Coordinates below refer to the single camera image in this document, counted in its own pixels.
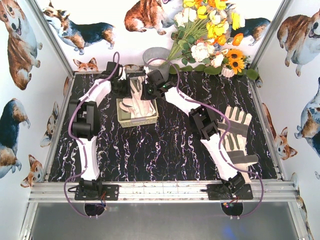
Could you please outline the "white work glove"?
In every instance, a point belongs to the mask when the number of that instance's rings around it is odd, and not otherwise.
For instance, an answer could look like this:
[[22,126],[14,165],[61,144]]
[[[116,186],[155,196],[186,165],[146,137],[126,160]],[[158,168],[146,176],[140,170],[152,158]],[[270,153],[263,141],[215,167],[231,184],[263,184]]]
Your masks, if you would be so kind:
[[123,98],[123,102],[120,103],[122,109],[127,110],[128,112],[138,109],[138,112],[140,112],[141,115],[154,111],[151,103],[149,102],[150,100],[141,100],[143,91],[142,83],[144,80],[144,76],[139,76],[136,80],[130,81],[132,98]]

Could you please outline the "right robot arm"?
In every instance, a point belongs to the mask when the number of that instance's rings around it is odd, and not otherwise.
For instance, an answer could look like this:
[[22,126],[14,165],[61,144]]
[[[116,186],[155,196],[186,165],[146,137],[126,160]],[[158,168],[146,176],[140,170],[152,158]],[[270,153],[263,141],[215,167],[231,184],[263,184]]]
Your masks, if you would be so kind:
[[173,82],[165,81],[158,69],[145,67],[144,72],[142,95],[150,99],[163,98],[188,115],[194,135],[206,147],[218,169],[222,191],[231,196],[238,193],[250,181],[244,165],[244,139],[249,124],[227,113],[223,115],[224,122],[218,122],[218,110],[190,98]]

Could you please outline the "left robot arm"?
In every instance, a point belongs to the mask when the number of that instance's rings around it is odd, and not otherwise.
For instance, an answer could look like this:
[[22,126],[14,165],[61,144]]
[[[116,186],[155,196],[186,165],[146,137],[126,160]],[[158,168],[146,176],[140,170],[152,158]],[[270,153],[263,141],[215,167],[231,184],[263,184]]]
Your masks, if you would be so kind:
[[79,99],[69,101],[68,133],[78,147],[81,162],[80,185],[100,188],[100,170],[97,161],[96,141],[101,129],[98,107],[109,94],[116,98],[131,98],[130,80],[125,68],[109,61],[106,70],[99,74],[92,87]]

